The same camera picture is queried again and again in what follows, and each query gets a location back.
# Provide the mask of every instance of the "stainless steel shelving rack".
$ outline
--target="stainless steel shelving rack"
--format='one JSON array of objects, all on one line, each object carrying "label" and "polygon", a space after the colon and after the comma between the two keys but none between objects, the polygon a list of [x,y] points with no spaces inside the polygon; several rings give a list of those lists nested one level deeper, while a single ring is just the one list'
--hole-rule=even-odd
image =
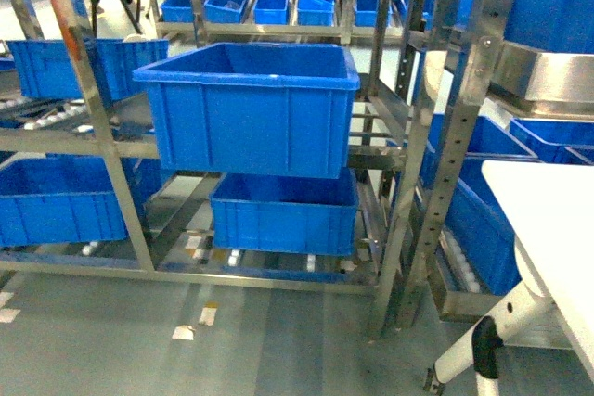
[{"label": "stainless steel shelving rack", "polygon": [[[522,103],[521,96],[525,96],[532,100],[529,105],[534,107],[524,105],[524,114],[542,114],[543,109],[537,106],[540,103],[535,101],[540,99],[537,82],[531,83],[530,80],[542,79],[538,76],[546,76],[547,70],[550,72],[552,67],[559,67],[555,64],[562,63],[561,55],[545,54],[534,49],[520,48],[524,59],[506,56],[517,50],[517,45],[503,41],[513,0],[475,0],[471,22],[465,31],[455,28],[459,0],[436,0],[430,32],[421,31],[423,0],[411,0],[402,32],[402,56],[395,93],[379,79],[382,49],[386,42],[385,23],[391,2],[381,0],[377,26],[372,34],[370,72],[369,75],[362,75],[363,87],[357,99],[365,103],[366,109],[354,115],[364,120],[363,132],[352,134],[360,136],[362,144],[350,147],[349,165],[357,168],[364,229],[359,234],[355,250],[357,254],[351,259],[357,265],[352,272],[341,271],[342,267],[334,259],[317,259],[316,271],[306,272],[303,270],[303,259],[297,260],[300,266],[290,268],[286,264],[295,264],[294,257],[287,260],[278,255],[252,252],[244,253],[241,267],[229,268],[225,261],[229,252],[218,249],[212,249],[216,252],[209,262],[172,261],[170,253],[175,250],[180,237],[201,236],[200,248],[210,248],[209,236],[212,231],[207,194],[215,178],[204,175],[189,197],[171,212],[168,222],[159,230],[153,228],[150,232],[150,226],[141,222],[136,214],[121,158],[158,158],[154,137],[137,135],[114,139],[110,129],[112,120],[146,124],[149,120],[146,98],[143,95],[135,96],[111,109],[103,108],[96,74],[89,63],[97,56],[97,51],[93,45],[88,17],[77,14],[72,0],[50,1],[87,106],[88,114],[83,118],[90,120],[95,133],[75,134],[69,131],[69,125],[80,123],[80,117],[77,122],[66,121],[44,130],[0,129],[0,149],[102,156],[130,239],[106,244],[108,246],[102,251],[104,255],[90,258],[45,251],[0,252],[1,269],[367,294],[372,296],[369,318],[369,335],[372,338],[379,337],[386,323],[393,321],[394,312],[388,311],[393,307],[392,304],[398,326],[405,327],[413,323],[427,278],[444,317],[470,320],[482,315],[485,305],[496,301],[494,296],[471,295],[456,289],[451,277],[446,276],[446,262],[440,254],[439,235],[479,108],[487,95],[495,94],[489,89],[495,88],[497,84],[497,100],[512,106],[515,104],[516,108]],[[196,44],[204,45],[209,41],[209,35],[218,30],[214,24],[204,26],[202,1],[191,1]],[[352,10],[352,1],[343,0],[342,9]],[[41,29],[32,26],[35,18],[25,4],[21,0],[13,0],[12,3],[27,38],[43,37]],[[151,0],[151,4],[152,8],[157,8],[156,0]],[[153,13],[154,18],[158,19],[158,10]],[[348,22],[349,19],[342,23],[352,27],[352,23],[349,25]],[[264,28],[262,33],[284,34],[285,31],[288,30]],[[238,28],[224,32],[242,31]],[[337,37],[342,38],[344,44],[349,42],[347,35],[339,34]],[[420,62],[420,69],[417,80],[413,82],[415,59]],[[567,60],[571,60],[572,67],[575,64],[583,67],[580,76],[574,76],[573,84],[579,84],[581,91],[587,91],[594,79],[591,76],[594,70],[592,58],[573,55]],[[506,74],[510,64],[518,64],[517,71],[522,74],[517,76],[515,83],[511,83],[510,76]],[[443,155],[433,191],[421,191],[418,186],[420,165],[444,70],[453,72],[454,82],[441,138]],[[409,105],[406,99],[415,85],[416,91]],[[564,89],[558,88],[557,96],[547,98],[548,102],[558,106],[548,108],[548,113],[552,109],[558,112],[562,109],[564,116],[588,116],[592,103],[578,95],[568,95],[569,86],[569,83],[565,83]],[[383,123],[385,132],[373,133],[375,121]],[[391,137],[397,147],[371,146],[370,142],[375,137]],[[368,170],[373,169],[382,171],[378,197],[368,175]],[[394,180],[397,180],[394,191],[396,201],[390,209],[388,197]],[[196,216],[200,217],[201,230],[189,233],[185,229],[187,222]],[[118,249],[125,250],[126,246],[133,249],[131,258],[114,258],[105,254]]]}]

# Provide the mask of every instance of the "blue crate stack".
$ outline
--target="blue crate stack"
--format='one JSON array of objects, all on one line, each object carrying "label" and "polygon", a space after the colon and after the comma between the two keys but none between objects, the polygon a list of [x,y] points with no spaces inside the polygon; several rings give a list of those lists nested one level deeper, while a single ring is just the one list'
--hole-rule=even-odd
[{"label": "blue crate stack", "polygon": [[249,0],[207,0],[204,15],[209,22],[241,23]]},{"label": "blue crate stack", "polygon": [[[161,187],[157,160],[123,163],[136,210]],[[102,158],[15,160],[0,170],[0,248],[120,240],[122,213]]]},{"label": "blue crate stack", "polygon": [[256,0],[253,8],[258,25],[287,25],[290,13],[290,0]]},{"label": "blue crate stack", "polygon": [[[9,41],[19,72],[23,96],[37,99],[77,99],[83,97],[63,41]],[[103,73],[97,83],[109,97],[108,107],[142,91],[132,80],[132,71],[151,62],[165,59],[169,41],[158,39],[125,43],[122,39],[97,39],[95,70]]]},{"label": "blue crate stack", "polygon": [[299,0],[297,21],[299,25],[331,27],[334,23],[334,0]]},{"label": "blue crate stack", "polygon": [[[380,0],[356,0],[355,2],[355,26],[357,27],[375,27],[378,18],[378,9]],[[390,17],[392,16],[392,5],[388,10],[386,26],[390,26]]]},{"label": "blue crate stack", "polygon": [[481,174],[483,162],[464,160],[445,225],[489,290],[503,296],[520,282],[515,235]]},{"label": "blue crate stack", "polygon": [[359,79],[348,50],[215,44],[135,79],[163,168],[226,172],[211,195],[215,246],[352,253],[358,201],[345,166]]},{"label": "blue crate stack", "polygon": [[186,22],[194,21],[191,0],[165,0],[161,4],[162,18],[164,22]]}]

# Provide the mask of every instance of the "metal shelf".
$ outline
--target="metal shelf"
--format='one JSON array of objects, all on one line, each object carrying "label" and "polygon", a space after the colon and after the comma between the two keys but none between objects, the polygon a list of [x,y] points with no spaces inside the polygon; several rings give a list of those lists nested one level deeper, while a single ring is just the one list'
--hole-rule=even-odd
[{"label": "metal shelf", "polygon": [[[364,120],[360,146],[350,147],[349,165],[360,169],[357,173],[358,191],[362,206],[360,223],[365,227],[360,241],[365,242],[369,259],[354,258],[364,263],[357,271],[342,274],[340,267],[321,259],[318,275],[299,275],[291,280],[287,271],[297,271],[284,266],[284,260],[271,259],[270,256],[244,253],[240,267],[229,270],[225,266],[229,252],[216,253],[207,262],[189,262],[188,256],[180,262],[173,257],[179,253],[175,243],[180,236],[201,236],[199,248],[212,251],[208,246],[211,236],[211,220],[205,197],[213,186],[214,179],[204,179],[189,194],[187,200],[178,203],[172,210],[171,218],[162,226],[143,226],[136,214],[128,184],[123,175],[120,158],[158,158],[154,138],[151,136],[131,136],[126,139],[114,139],[111,123],[150,125],[146,99],[130,98],[113,109],[105,110],[98,92],[95,74],[89,58],[95,56],[93,34],[86,15],[77,11],[74,5],[80,0],[50,0],[55,8],[60,29],[77,73],[79,85],[87,106],[88,118],[93,125],[94,134],[74,134],[66,129],[80,121],[65,121],[55,130],[11,130],[0,129],[0,147],[11,151],[37,151],[71,154],[100,155],[106,162],[110,179],[120,203],[123,218],[130,234],[130,239],[122,243],[105,244],[100,255],[85,258],[78,255],[57,255],[51,249],[44,253],[0,252],[0,268],[19,271],[37,271],[56,274],[101,275],[148,280],[170,280],[192,283],[209,283],[229,286],[267,287],[301,290],[322,290],[328,292],[354,292],[373,296],[369,319],[369,335],[377,338],[381,335],[388,317],[389,303],[395,303],[395,321],[399,327],[410,326],[419,306],[420,296],[425,288],[429,273],[432,288],[436,276],[448,284],[447,277],[441,275],[441,269],[435,269],[439,258],[435,257],[435,247],[439,244],[444,219],[449,207],[459,170],[470,142],[474,124],[484,98],[492,84],[504,87],[506,95],[523,96],[527,100],[542,99],[539,80],[551,70],[561,56],[539,53],[522,49],[523,59],[518,76],[506,75],[506,70],[516,70],[519,49],[503,43],[507,17],[512,2],[510,0],[475,0],[472,16],[477,18],[464,33],[454,31],[455,17],[459,0],[436,0],[433,12],[433,27],[430,32],[423,32],[422,6],[424,0],[410,0],[410,9],[403,24],[402,38],[396,35],[396,28],[386,30],[389,5],[391,0],[381,0],[377,27],[357,29],[353,26],[353,1],[342,0],[336,11],[337,27],[319,29],[319,27],[298,27],[294,22],[287,27],[261,27],[250,20],[241,25],[220,25],[203,21],[202,1],[191,0],[194,13],[193,24],[164,24],[157,21],[159,33],[194,32],[196,44],[205,45],[210,38],[243,35],[247,38],[319,37],[320,39],[340,40],[348,44],[354,38],[372,37],[372,55],[369,76],[362,76],[362,90],[357,100],[366,104],[361,115]],[[36,17],[26,8],[23,0],[11,0],[17,11],[21,28],[27,38],[43,38],[41,27]],[[156,0],[151,0],[153,17],[160,16]],[[380,82],[382,49],[386,43],[399,42],[401,55],[397,70],[395,93]],[[441,65],[437,64],[437,74],[431,72],[426,64],[427,55],[441,54]],[[414,61],[419,61],[419,81],[412,82]],[[580,67],[584,75],[567,80],[559,86],[557,96],[547,99],[550,103],[559,102],[558,98],[580,98],[581,92],[589,92],[588,81],[594,79],[591,59],[588,57],[569,57],[572,67]],[[415,211],[413,200],[419,178],[422,156],[427,143],[429,128],[434,111],[434,92],[431,85],[439,85],[441,75],[447,67],[454,73],[454,89],[450,92],[447,108],[446,125],[442,140],[445,141],[442,158],[439,161],[435,177],[435,188],[426,198],[425,208]],[[579,84],[582,90],[568,90]],[[409,91],[415,90],[414,107],[407,106]],[[544,112],[544,109],[529,108],[530,112]],[[382,123],[381,133],[389,134],[398,147],[373,147],[371,139],[374,122]],[[381,192],[376,198],[367,170],[382,170]],[[385,209],[394,184],[395,204],[391,212]],[[159,206],[156,198],[153,203]],[[198,215],[200,230],[187,231],[187,222]],[[297,261],[303,265],[303,258]],[[398,292],[393,293],[394,285]],[[480,296],[479,300],[468,293],[461,293],[454,287],[441,287],[441,294],[435,291],[438,306],[445,308],[449,316],[475,316],[483,312],[486,305],[494,302],[493,296]]]},{"label": "metal shelf", "polygon": [[[297,22],[297,2],[298,0],[290,0],[291,13],[288,25],[256,24],[253,18],[255,0],[250,0],[242,23],[212,23],[205,20],[201,26],[209,38],[214,40],[228,40],[229,38],[237,38],[237,36],[272,40],[278,40],[278,38],[291,40],[308,38],[348,45],[353,39],[371,40],[373,38],[375,31],[373,27],[354,26],[355,12],[353,10],[353,0],[350,0],[350,2],[343,0],[346,4],[345,6],[341,6],[340,2],[335,4],[334,24],[331,27],[299,25]],[[164,22],[161,19],[161,14],[158,13],[157,15],[160,19],[156,21],[155,29],[159,37],[168,34],[193,35],[193,23]],[[400,43],[401,38],[400,18],[397,13],[394,13],[390,18],[390,26],[386,29],[384,42],[386,45],[395,45]]]}]

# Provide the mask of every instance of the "crate rim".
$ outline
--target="crate rim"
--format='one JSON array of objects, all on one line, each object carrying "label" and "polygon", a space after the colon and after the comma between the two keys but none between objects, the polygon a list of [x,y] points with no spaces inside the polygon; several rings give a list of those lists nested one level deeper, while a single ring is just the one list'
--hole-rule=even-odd
[{"label": "crate rim", "polygon": [[[160,71],[158,68],[161,65],[170,63],[172,61],[193,55],[204,51],[208,48],[214,48],[219,45],[233,45],[233,46],[268,46],[268,47],[295,47],[303,46],[309,48],[340,48],[344,56],[344,68],[346,77],[344,78],[329,78],[329,77],[313,77],[313,76],[289,76],[284,74],[269,75],[269,74],[241,74],[241,73],[194,73],[187,71],[180,71],[176,75],[176,79],[171,79],[170,73],[172,71]],[[347,48],[340,45],[327,44],[282,44],[282,43],[229,43],[220,42],[212,45],[207,45],[202,48],[189,50],[179,55],[168,57],[167,59],[153,62],[144,67],[133,71],[133,79],[143,83],[202,83],[202,84],[220,84],[221,76],[225,77],[228,85],[251,85],[264,87],[292,87],[292,88],[323,88],[336,90],[358,90],[360,87],[359,75],[356,71],[355,60],[353,55]],[[302,85],[303,81],[307,81],[308,85]]]},{"label": "crate rim", "polygon": [[563,122],[563,123],[586,123],[586,124],[592,124],[594,125],[594,121],[575,121],[575,120],[540,120],[537,118],[534,119],[522,119],[522,118],[512,118],[510,121],[510,125],[511,123],[514,123],[515,125],[517,125],[518,127],[520,127],[522,129],[523,132],[526,132],[527,134],[530,134],[530,136],[534,137],[534,139],[538,140],[538,142],[545,144],[547,146],[550,147],[594,147],[594,146],[588,146],[587,144],[567,144],[567,143],[554,143],[551,141],[547,141],[546,139],[543,139],[539,134],[535,134],[532,130],[530,130],[529,128],[527,128],[526,126],[523,125],[523,122]]},{"label": "crate rim", "polygon": [[[282,207],[291,206],[293,208],[294,207],[300,207],[300,208],[301,207],[307,207],[307,208],[323,207],[325,209],[333,208],[333,209],[356,209],[356,210],[358,210],[359,195],[357,193],[355,173],[353,172],[353,169],[349,169],[349,168],[344,168],[344,169],[348,170],[348,173],[344,173],[344,174],[348,174],[348,176],[350,177],[350,182],[352,183],[350,198],[353,199],[353,204],[289,203],[289,202],[282,202],[282,201],[260,200],[260,199],[216,198],[214,196],[218,192],[219,188],[222,186],[223,182],[229,175],[268,176],[268,175],[252,175],[249,173],[225,173],[224,175],[221,176],[221,178],[219,179],[219,182],[216,184],[213,191],[209,194],[208,198],[209,198],[209,201],[211,201],[211,202],[213,201],[213,198],[214,198],[215,201],[224,201],[225,203],[265,204],[268,206],[269,205],[282,206]],[[328,178],[317,178],[317,179],[329,181]]]}]

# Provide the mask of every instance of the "perforated metal post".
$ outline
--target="perforated metal post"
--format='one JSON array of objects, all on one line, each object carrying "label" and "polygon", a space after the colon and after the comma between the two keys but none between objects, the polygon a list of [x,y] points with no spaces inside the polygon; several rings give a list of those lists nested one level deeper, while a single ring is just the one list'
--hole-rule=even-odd
[{"label": "perforated metal post", "polygon": [[412,250],[413,260],[404,273],[405,287],[396,315],[399,327],[411,326],[419,307],[426,283],[425,258],[433,255],[437,246],[512,4],[513,0],[474,0],[468,30],[450,39],[455,45],[448,48],[447,57],[458,62],[440,137],[441,158],[433,191],[426,198],[422,225]]}]

